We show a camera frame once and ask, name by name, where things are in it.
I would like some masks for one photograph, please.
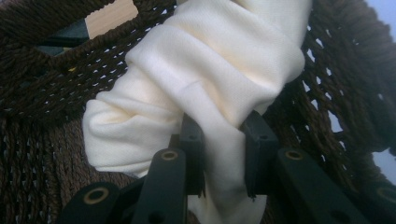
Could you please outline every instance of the fabric fold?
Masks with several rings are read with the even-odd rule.
[[[245,137],[304,67],[310,0],[189,0],[126,56],[127,73],[87,103],[86,153],[99,171],[145,175],[178,133],[183,113],[205,135],[206,198],[189,197],[201,223],[259,223],[265,197],[244,186]]]

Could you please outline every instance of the cream fabric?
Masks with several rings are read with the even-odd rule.
[[[266,198],[247,196],[238,127],[301,73],[311,0],[181,2],[127,54],[129,69],[114,88],[87,103],[89,162],[143,176],[187,113],[206,145],[206,197],[190,196],[190,210],[204,224],[259,223]]]

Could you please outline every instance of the woven pattern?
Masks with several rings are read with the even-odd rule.
[[[80,119],[86,102],[125,73],[126,52],[172,15],[175,2],[134,0],[135,19],[56,57],[35,48],[111,2],[0,2],[1,223],[54,222],[81,187],[133,181],[87,164]],[[340,186],[359,191],[383,180],[371,153],[396,145],[396,46],[388,26],[361,0],[317,0],[303,50],[303,74],[264,118],[282,146],[306,150]],[[270,213],[264,221],[272,223]]]

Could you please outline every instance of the wicker basket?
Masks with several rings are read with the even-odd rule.
[[[35,47],[112,1],[0,2],[0,222],[54,222],[83,186],[133,181],[88,165],[80,120],[86,102],[125,73],[126,52],[172,15],[175,2],[134,0],[135,19],[62,55]],[[396,146],[396,45],[388,26],[361,0],[318,0],[303,49],[303,74],[263,117],[282,146],[306,150],[339,186],[359,191],[385,180],[372,152]]]

